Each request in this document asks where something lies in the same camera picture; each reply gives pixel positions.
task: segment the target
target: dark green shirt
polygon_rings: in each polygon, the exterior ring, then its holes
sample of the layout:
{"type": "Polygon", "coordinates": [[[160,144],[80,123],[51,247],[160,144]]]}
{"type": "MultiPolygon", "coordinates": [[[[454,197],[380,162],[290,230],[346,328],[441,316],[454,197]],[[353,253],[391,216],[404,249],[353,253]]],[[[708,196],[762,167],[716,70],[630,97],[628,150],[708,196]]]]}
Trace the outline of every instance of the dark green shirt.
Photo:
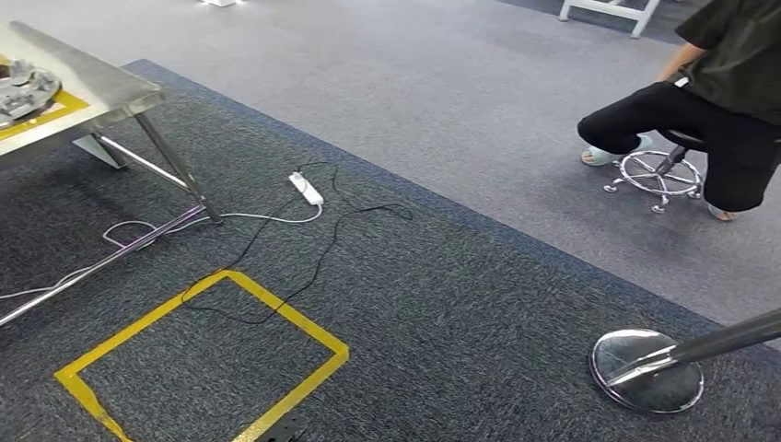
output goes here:
{"type": "Polygon", "coordinates": [[[670,80],[729,111],[781,126],[781,0],[712,0],[677,29],[706,49],[670,80]]]}

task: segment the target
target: table top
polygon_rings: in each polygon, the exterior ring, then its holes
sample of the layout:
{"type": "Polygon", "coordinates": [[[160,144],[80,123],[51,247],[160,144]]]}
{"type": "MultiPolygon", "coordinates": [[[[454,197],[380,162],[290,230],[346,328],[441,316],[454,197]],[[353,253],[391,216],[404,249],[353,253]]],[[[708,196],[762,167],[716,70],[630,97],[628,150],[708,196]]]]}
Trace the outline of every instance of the table top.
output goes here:
{"type": "Polygon", "coordinates": [[[0,56],[24,59],[52,72],[62,81],[63,91],[83,104],[0,140],[0,156],[58,134],[92,133],[163,102],[160,86],[18,21],[0,24],[0,56]]]}

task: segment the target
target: power cord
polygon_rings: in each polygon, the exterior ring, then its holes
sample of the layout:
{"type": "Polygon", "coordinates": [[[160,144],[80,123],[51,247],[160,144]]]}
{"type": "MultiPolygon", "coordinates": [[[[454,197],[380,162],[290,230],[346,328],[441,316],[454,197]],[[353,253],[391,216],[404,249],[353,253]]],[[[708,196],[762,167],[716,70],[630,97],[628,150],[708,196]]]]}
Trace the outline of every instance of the power cord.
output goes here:
{"type": "MultiPolygon", "coordinates": [[[[299,197],[297,196],[297,197],[291,199],[289,204],[293,203],[298,198],[299,197]]],[[[276,221],[276,222],[285,223],[285,224],[305,224],[305,223],[310,223],[310,222],[318,219],[322,215],[322,211],[323,211],[322,205],[318,204],[317,208],[318,208],[317,214],[315,214],[314,216],[309,217],[307,219],[301,219],[301,220],[283,219],[283,218],[278,218],[275,215],[253,215],[253,214],[241,214],[241,213],[223,214],[221,216],[222,217],[248,217],[248,218],[255,218],[255,219],[264,219],[264,220],[266,220],[264,225],[268,224],[271,221],[276,221]]],[[[177,232],[181,232],[185,228],[192,227],[192,226],[194,226],[194,225],[196,225],[198,223],[202,223],[203,221],[206,221],[208,219],[210,219],[208,216],[196,219],[196,220],[191,221],[191,222],[189,222],[187,224],[184,224],[184,225],[182,225],[180,227],[175,227],[175,228],[169,230],[168,232],[163,234],[163,236],[170,235],[170,234],[177,233],[177,232]]],[[[109,234],[114,229],[116,229],[117,227],[128,226],[128,225],[141,225],[141,226],[149,227],[149,228],[151,228],[153,230],[157,228],[154,224],[147,223],[146,221],[135,221],[135,220],[134,221],[122,221],[121,223],[117,223],[117,224],[109,227],[108,229],[106,229],[106,231],[103,232],[103,234],[101,236],[103,237],[103,239],[105,239],[109,243],[119,247],[120,249],[122,249],[124,247],[127,247],[126,244],[122,244],[120,241],[117,241],[116,239],[110,237],[109,234]]],[[[155,242],[154,240],[150,241],[148,244],[146,244],[145,246],[141,247],[141,249],[146,248],[146,247],[152,245],[154,242],[155,242]]],[[[41,287],[41,288],[32,288],[30,290],[22,290],[20,292],[11,293],[11,294],[8,294],[8,295],[1,295],[0,296],[0,300],[11,299],[11,298],[14,298],[14,297],[23,297],[25,295],[31,295],[33,293],[48,292],[50,290],[54,290],[55,288],[59,287],[60,285],[63,285],[65,283],[67,283],[68,281],[70,281],[71,279],[79,276],[80,274],[91,270],[93,267],[94,267],[94,264],[90,265],[88,267],[84,267],[82,269],[75,270],[75,271],[67,274],[66,276],[64,276],[59,281],[57,281],[57,283],[55,285],[51,285],[51,286],[48,286],[48,287],[41,287]]]]}
{"type": "MultiPolygon", "coordinates": [[[[373,212],[373,211],[391,211],[394,214],[396,214],[397,216],[399,216],[399,217],[401,217],[401,218],[403,218],[403,219],[405,219],[407,221],[411,221],[413,219],[412,212],[409,211],[409,209],[406,206],[403,206],[401,204],[384,204],[384,205],[379,205],[379,206],[376,206],[376,207],[369,207],[369,208],[366,208],[366,209],[358,209],[358,210],[355,210],[355,211],[352,211],[352,212],[348,212],[348,213],[346,213],[344,215],[339,216],[336,219],[336,223],[333,225],[333,235],[332,235],[331,242],[328,244],[328,247],[326,247],[325,250],[321,253],[320,257],[318,258],[317,262],[315,263],[315,270],[312,273],[312,276],[310,277],[310,279],[303,286],[301,286],[301,288],[299,288],[295,292],[291,293],[290,295],[287,295],[286,297],[284,297],[282,299],[282,303],[280,303],[279,306],[277,306],[273,311],[271,311],[268,315],[266,315],[261,320],[245,320],[245,319],[233,316],[233,315],[231,315],[229,313],[226,313],[225,311],[220,310],[219,308],[197,307],[197,306],[190,305],[188,303],[189,300],[185,299],[185,297],[189,293],[189,291],[192,289],[194,284],[190,285],[190,287],[188,287],[187,290],[185,290],[181,294],[181,301],[182,301],[181,303],[186,308],[189,308],[189,309],[192,309],[192,310],[213,311],[214,313],[217,313],[217,314],[219,314],[219,315],[221,315],[221,316],[223,316],[225,318],[228,318],[229,320],[234,320],[235,322],[240,322],[242,324],[261,325],[261,324],[265,323],[267,320],[269,320],[271,317],[273,317],[274,314],[276,314],[279,311],[280,308],[282,308],[283,306],[287,305],[290,302],[290,300],[292,300],[294,297],[297,297],[298,295],[300,295],[301,293],[303,293],[304,291],[306,291],[307,289],[309,289],[310,287],[312,287],[315,284],[315,282],[318,279],[318,276],[320,276],[320,272],[322,270],[322,265],[325,262],[325,258],[328,256],[328,253],[333,249],[333,247],[336,246],[336,244],[339,242],[339,226],[342,224],[342,222],[349,216],[357,215],[357,214],[364,214],[366,212],[373,212]],[[394,210],[396,208],[402,208],[402,209],[407,210],[408,212],[407,212],[406,215],[400,215],[398,212],[396,212],[394,210]]],[[[224,268],[222,268],[222,269],[220,269],[220,270],[218,270],[216,272],[210,273],[208,276],[211,276],[211,275],[216,274],[218,272],[221,272],[223,270],[229,270],[234,265],[238,264],[239,261],[240,260],[236,260],[233,264],[229,265],[228,267],[224,267],[224,268]]]]}
{"type": "MultiPolygon", "coordinates": [[[[352,215],[364,214],[364,213],[368,213],[368,212],[388,211],[388,212],[392,212],[394,215],[400,217],[401,219],[404,219],[404,220],[407,220],[407,221],[411,221],[414,218],[412,211],[408,207],[403,205],[403,204],[392,203],[392,204],[382,204],[382,205],[373,206],[373,207],[361,208],[361,207],[358,207],[358,206],[354,205],[353,203],[351,203],[349,201],[349,199],[347,199],[344,196],[344,194],[342,193],[342,191],[339,189],[339,187],[337,185],[336,178],[337,178],[338,173],[339,173],[339,167],[337,165],[334,165],[333,163],[330,163],[330,162],[327,162],[327,161],[318,161],[318,162],[307,163],[307,164],[303,164],[303,165],[298,166],[296,171],[300,173],[303,170],[303,168],[314,167],[314,166],[324,166],[324,165],[328,165],[328,166],[332,166],[333,167],[333,174],[331,176],[332,188],[341,197],[341,199],[347,205],[349,205],[353,209],[353,211],[348,212],[348,213],[343,214],[343,215],[340,215],[336,219],[336,222],[333,225],[333,235],[332,235],[331,242],[328,244],[328,246],[322,252],[321,256],[318,258],[318,260],[317,260],[317,262],[315,264],[315,269],[314,269],[314,272],[312,273],[312,276],[310,277],[310,279],[303,286],[301,286],[301,288],[299,288],[295,292],[291,293],[290,295],[287,295],[286,297],[284,297],[283,300],[282,300],[282,303],[279,306],[277,306],[274,309],[274,311],[270,312],[267,316],[265,316],[262,320],[245,320],[245,319],[238,318],[238,317],[235,317],[233,315],[230,315],[229,313],[226,313],[225,311],[220,310],[218,308],[199,307],[199,306],[191,305],[190,299],[187,299],[187,295],[190,293],[192,288],[195,286],[195,284],[196,284],[195,282],[191,283],[181,293],[181,297],[180,297],[181,305],[183,307],[185,307],[187,309],[191,309],[191,310],[212,311],[212,312],[217,313],[217,314],[219,314],[219,315],[221,315],[221,316],[223,316],[225,318],[228,318],[229,320],[234,320],[236,322],[240,322],[240,323],[244,323],[244,324],[249,324],[249,325],[260,325],[260,324],[263,324],[268,319],[273,317],[274,314],[276,314],[279,311],[279,309],[282,308],[282,306],[287,305],[287,303],[290,300],[292,300],[294,297],[297,297],[298,295],[300,295],[304,291],[308,290],[310,287],[312,287],[315,284],[315,282],[317,281],[318,277],[320,276],[320,272],[322,270],[322,265],[323,265],[326,257],[328,256],[329,252],[336,246],[336,244],[339,241],[339,227],[340,227],[340,225],[343,223],[343,221],[347,217],[352,216],[352,215]]],[[[257,230],[255,230],[255,233],[252,235],[252,238],[250,239],[248,244],[244,247],[244,249],[241,251],[241,253],[239,255],[237,255],[237,257],[233,260],[233,262],[231,262],[229,265],[227,265],[225,267],[222,267],[220,269],[215,270],[214,272],[211,272],[210,274],[208,274],[204,278],[207,278],[209,276],[212,276],[212,275],[217,274],[219,272],[222,272],[224,270],[231,270],[231,269],[233,269],[233,267],[238,265],[242,260],[244,260],[244,258],[247,256],[247,253],[249,253],[250,249],[252,248],[254,243],[257,241],[258,237],[261,235],[263,230],[272,221],[285,223],[285,224],[305,224],[305,223],[309,223],[309,222],[312,222],[312,221],[318,219],[322,215],[322,212],[323,212],[322,205],[318,204],[317,205],[318,213],[316,215],[310,217],[310,218],[307,218],[307,219],[303,219],[303,220],[288,220],[288,219],[284,219],[284,218],[278,217],[290,204],[292,204],[298,198],[299,198],[299,196],[291,198],[286,203],[284,203],[279,208],[277,208],[275,211],[273,211],[271,215],[252,215],[252,214],[241,214],[241,213],[221,215],[223,217],[243,216],[243,217],[249,217],[249,218],[263,219],[264,222],[258,227],[257,230]]],[[[168,232],[166,232],[166,235],[172,234],[172,233],[181,232],[185,228],[192,227],[192,226],[194,226],[196,224],[199,224],[199,223],[202,223],[203,221],[206,221],[208,219],[209,219],[208,217],[203,217],[203,218],[200,218],[200,219],[196,219],[196,220],[194,220],[194,221],[192,221],[190,223],[187,223],[187,224],[185,224],[183,226],[176,227],[176,228],[173,228],[172,230],[169,230],[168,232]]],[[[117,241],[116,239],[111,238],[109,236],[109,234],[117,227],[133,225],[133,224],[142,225],[142,226],[150,227],[150,228],[153,228],[153,229],[156,228],[155,225],[153,225],[151,223],[147,223],[146,221],[123,221],[121,223],[118,223],[118,224],[116,224],[114,226],[109,227],[105,232],[103,232],[102,237],[105,240],[107,240],[108,242],[110,242],[111,244],[116,245],[117,247],[120,247],[120,248],[126,247],[125,244],[122,244],[121,242],[117,241]]],[[[42,288],[35,288],[35,289],[25,290],[25,291],[22,291],[22,292],[17,292],[17,293],[10,294],[10,295],[4,295],[4,296],[0,296],[0,299],[9,299],[11,297],[21,297],[23,295],[28,295],[28,294],[32,294],[32,293],[46,292],[46,291],[49,291],[49,290],[53,290],[54,288],[57,288],[58,286],[60,286],[62,284],[65,284],[71,278],[76,277],[77,275],[79,275],[79,274],[81,274],[83,272],[86,272],[86,271],[90,270],[91,268],[92,268],[92,266],[89,266],[89,267],[85,267],[83,269],[79,269],[79,270],[76,270],[74,272],[71,272],[68,275],[66,275],[64,278],[62,278],[60,281],[58,281],[57,284],[55,284],[53,286],[42,287],[42,288]]]]}
{"type": "MultiPolygon", "coordinates": [[[[223,317],[225,317],[225,318],[227,318],[229,320],[233,320],[235,322],[239,322],[239,323],[242,323],[242,324],[247,324],[247,325],[261,325],[261,324],[264,324],[267,320],[272,318],[279,311],[280,308],[282,308],[283,306],[287,305],[289,303],[289,301],[291,301],[294,297],[297,297],[298,295],[300,295],[301,293],[303,293],[304,291],[306,291],[307,289],[309,289],[310,287],[312,287],[315,284],[315,282],[318,279],[318,276],[320,276],[320,272],[322,270],[322,265],[323,265],[323,262],[325,261],[325,258],[328,256],[328,253],[333,249],[333,247],[336,246],[336,244],[338,243],[338,240],[339,240],[339,226],[342,224],[342,222],[347,217],[352,216],[352,215],[357,215],[357,214],[364,214],[364,213],[367,213],[367,212],[389,211],[389,212],[392,212],[394,215],[396,215],[396,216],[398,216],[398,217],[400,217],[400,218],[402,218],[404,220],[407,220],[407,221],[411,221],[411,220],[414,219],[413,212],[408,207],[406,207],[403,204],[391,203],[391,204],[378,205],[378,206],[374,206],[374,207],[359,208],[359,207],[356,207],[355,205],[353,205],[352,203],[350,203],[349,200],[346,197],[344,197],[344,194],[339,190],[339,188],[338,188],[338,186],[336,184],[336,177],[337,177],[337,174],[339,173],[339,167],[334,165],[333,163],[329,163],[327,161],[319,161],[319,162],[314,162],[314,163],[307,163],[307,164],[298,166],[297,171],[301,172],[301,170],[303,168],[305,168],[305,167],[318,166],[318,165],[330,165],[330,166],[333,166],[333,174],[331,176],[332,188],[333,188],[333,190],[335,192],[337,192],[339,194],[340,197],[342,197],[342,200],[344,200],[344,202],[347,205],[349,205],[350,207],[352,207],[354,210],[351,211],[351,212],[348,212],[346,214],[343,214],[343,215],[339,216],[336,219],[336,222],[333,225],[332,240],[328,244],[328,247],[325,248],[325,250],[322,252],[320,257],[318,258],[318,260],[317,260],[317,262],[315,264],[315,270],[312,273],[312,276],[310,277],[310,279],[303,286],[301,286],[301,288],[299,288],[295,292],[291,293],[290,295],[287,295],[286,297],[284,297],[282,299],[282,302],[279,304],[279,306],[277,306],[273,311],[271,311],[268,315],[266,315],[261,320],[245,320],[243,318],[239,318],[239,317],[233,316],[233,315],[231,315],[229,313],[226,313],[225,311],[223,311],[223,310],[221,310],[219,308],[199,307],[199,306],[191,305],[190,304],[190,299],[186,299],[186,297],[187,297],[187,294],[190,293],[190,290],[192,290],[192,287],[195,286],[195,283],[190,284],[190,286],[187,287],[187,289],[184,290],[184,292],[181,293],[181,304],[184,307],[186,307],[188,309],[191,309],[191,310],[211,311],[211,312],[217,313],[217,314],[219,314],[219,315],[221,315],[221,316],[223,316],[223,317]]],[[[278,211],[281,212],[285,207],[286,207],[286,205],[283,205],[280,209],[278,209],[278,211]]],[[[263,231],[264,228],[266,228],[267,225],[268,225],[268,223],[264,223],[262,226],[260,226],[258,228],[258,230],[255,232],[255,235],[252,237],[252,240],[250,241],[250,243],[247,245],[247,247],[244,249],[244,251],[239,255],[239,257],[236,260],[234,260],[230,265],[228,265],[226,267],[223,267],[223,268],[221,268],[221,269],[219,269],[217,271],[214,271],[214,272],[208,274],[206,277],[209,277],[209,276],[212,276],[212,275],[214,275],[216,273],[222,272],[223,270],[232,270],[232,268],[234,266],[236,266],[239,262],[241,262],[241,260],[244,259],[244,257],[247,255],[247,252],[252,247],[252,244],[260,236],[261,232],[263,231]]]]}

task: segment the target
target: stool footrest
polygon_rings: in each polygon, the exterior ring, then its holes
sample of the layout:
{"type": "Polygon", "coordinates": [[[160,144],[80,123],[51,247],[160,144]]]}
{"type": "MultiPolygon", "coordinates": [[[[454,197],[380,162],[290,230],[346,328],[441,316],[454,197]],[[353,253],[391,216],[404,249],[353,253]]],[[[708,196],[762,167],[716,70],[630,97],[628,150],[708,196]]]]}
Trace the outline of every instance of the stool footrest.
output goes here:
{"type": "Polygon", "coordinates": [[[614,163],[621,172],[621,178],[614,180],[610,185],[604,186],[603,189],[606,192],[614,193],[618,191],[616,185],[625,182],[641,191],[658,195],[661,198],[660,204],[655,204],[651,207],[651,211],[657,214],[664,213],[665,206],[670,203],[671,196],[688,195],[690,198],[700,198],[703,189],[703,177],[692,163],[684,159],[688,150],[683,146],[677,146],[670,153],[645,150],[629,154],[621,161],[617,161],[617,164],[614,163]],[[662,159],[659,165],[653,168],[644,161],[643,157],[662,157],[662,159]],[[645,172],[638,174],[629,173],[627,166],[630,164],[639,166],[645,172]],[[673,168],[678,165],[683,166],[692,175],[692,178],[688,179],[672,174],[673,168]],[[650,187],[650,185],[640,180],[654,180],[656,187],[650,187]],[[672,190],[668,187],[668,180],[678,184],[685,184],[686,187],[684,189],[672,190]]]}

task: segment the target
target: yellow tape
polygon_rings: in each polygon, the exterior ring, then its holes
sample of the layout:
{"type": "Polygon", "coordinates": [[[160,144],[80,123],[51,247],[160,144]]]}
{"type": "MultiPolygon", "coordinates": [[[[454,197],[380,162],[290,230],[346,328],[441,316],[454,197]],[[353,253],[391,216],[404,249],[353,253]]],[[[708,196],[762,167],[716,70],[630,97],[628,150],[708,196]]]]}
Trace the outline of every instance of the yellow tape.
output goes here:
{"type": "Polygon", "coordinates": [[[163,316],[169,314],[173,309],[179,307],[182,300],[189,300],[210,286],[218,283],[224,278],[229,278],[234,283],[239,285],[244,290],[247,290],[255,297],[261,300],[264,304],[270,308],[278,310],[278,313],[285,319],[289,320],[301,330],[306,332],[309,336],[322,343],[333,351],[333,356],[325,362],[320,368],[315,370],[314,373],[304,379],[298,386],[292,389],[286,394],[279,402],[272,406],[266,413],[263,414],[257,421],[250,425],[240,435],[236,436],[232,442],[252,442],[269,429],[276,421],[278,421],[285,413],[293,409],[304,398],[310,395],[325,379],[332,375],[342,364],[347,361],[349,357],[349,349],[347,345],[336,339],[332,334],[325,331],[321,326],[315,324],[309,318],[298,313],[294,308],[283,304],[282,299],[276,297],[274,294],[252,281],[247,275],[235,271],[221,271],[208,276],[186,292],[179,293],[175,297],[169,299],[161,306],[147,313],[143,318],[134,322],[130,326],[126,327],[117,334],[111,336],[105,342],[99,344],[97,347],[79,357],[76,361],[68,364],[54,374],[54,377],[63,384],[66,390],[87,410],[92,416],[94,416],[103,426],[116,435],[122,442],[133,442],[122,430],[119,424],[108,414],[108,412],[100,405],[98,397],[95,392],[82,380],[78,373],[97,361],[112,349],[122,345],[125,341],[135,336],[141,330],[150,326],[156,320],[159,320],[163,316]]]}
{"type": "Polygon", "coordinates": [[[35,118],[31,118],[25,122],[14,124],[13,126],[0,129],[0,140],[5,140],[14,135],[19,135],[25,131],[38,127],[47,122],[53,122],[54,120],[69,115],[75,111],[80,111],[89,106],[85,101],[74,97],[73,95],[60,89],[59,92],[52,97],[54,101],[53,110],[47,110],[42,115],[35,118]]]}

